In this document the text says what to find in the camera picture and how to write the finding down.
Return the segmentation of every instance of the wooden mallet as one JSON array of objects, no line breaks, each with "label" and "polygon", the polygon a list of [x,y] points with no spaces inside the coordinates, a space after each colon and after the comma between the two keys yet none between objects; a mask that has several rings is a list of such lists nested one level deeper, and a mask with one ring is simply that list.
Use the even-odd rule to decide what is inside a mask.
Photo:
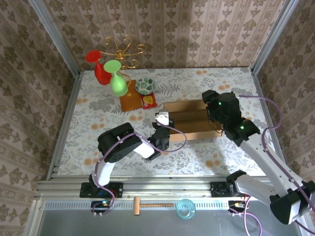
[{"label": "wooden mallet", "polygon": [[173,203],[140,204],[140,197],[133,198],[133,214],[140,215],[140,207],[173,207]]}]

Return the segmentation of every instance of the open cardboard box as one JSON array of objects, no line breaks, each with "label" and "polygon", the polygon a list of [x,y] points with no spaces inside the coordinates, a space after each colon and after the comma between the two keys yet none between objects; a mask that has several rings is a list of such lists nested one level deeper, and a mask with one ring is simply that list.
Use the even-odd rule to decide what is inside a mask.
[{"label": "open cardboard box", "polygon": [[[174,120],[175,128],[184,132],[188,140],[221,137],[222,127],[218,122],[211,122],[202,100],[165,102],[169,118]],[[182,134],[170,130],[170,142],[184,141]]]}]

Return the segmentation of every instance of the damask wallpaper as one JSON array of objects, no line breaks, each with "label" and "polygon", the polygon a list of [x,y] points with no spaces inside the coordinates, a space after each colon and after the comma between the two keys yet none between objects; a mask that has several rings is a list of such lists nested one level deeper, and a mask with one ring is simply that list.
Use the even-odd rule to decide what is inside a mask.
[{"label": "damask wallpaper", "polygon": [[[300,0],[258,74],[263,92],[281,108],[277,130],[288,165],[315,180],[315,1]],[[279,113],[269,106],[274,123]]]},{"label": "damask wallpaper", "polygon": [[26,0],[0,1],[0,235],[22,235],[73,78]]},{"label": "damask wallpaper", "polygon": [[103,39],[125,34],[148,48],[139,68],[248,67],[284,0],[44,2],[81,70],[91,70],[85,54],[113,50]]}]

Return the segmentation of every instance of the floral tablecloth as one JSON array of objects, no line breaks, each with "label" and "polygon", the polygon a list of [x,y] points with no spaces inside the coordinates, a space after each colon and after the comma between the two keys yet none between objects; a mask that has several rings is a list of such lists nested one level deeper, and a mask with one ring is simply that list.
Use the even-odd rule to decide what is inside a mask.
[{"label": "floral tablecloth", "polygon": [[[201,99],[202,92],[208,89],[219,93],[234,91],[239,95],[256,95],[248,68],[143,69],[128,70],[126,74],[136,80],[154,79],[159,105]],[[240,104],[243,116],[251,119],[261,130],[267,126],[259,100],[241,98]],[[155,131],[151,122],[159,109],[123,113],[120,100],[112,95],[110,87],[101,86],[93,71],[85,71],[58,174],[89,175],[99,158],[98,136],[122,123],[130,122],[136,132],[145,137],[151,136]],[[171,143],[170,149],[181,144]],[[131,153],[116,163],[112,176],[228,175],[239,169],[252,176],[265,175],[246,153],[223,135],[188,141],[180,151],[163,154],[153,161]]]}]

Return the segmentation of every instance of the decorative bowl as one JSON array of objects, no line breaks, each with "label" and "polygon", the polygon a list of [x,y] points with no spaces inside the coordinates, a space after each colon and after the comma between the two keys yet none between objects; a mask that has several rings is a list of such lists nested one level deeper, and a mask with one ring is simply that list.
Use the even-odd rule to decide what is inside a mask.
[{"label": "decorative bowl", "polygon": [[144,78],[137,80],[136,82],[136,90],[138,93],[142,95],[149,95],[156,90],[156,83],[153,79]]}]

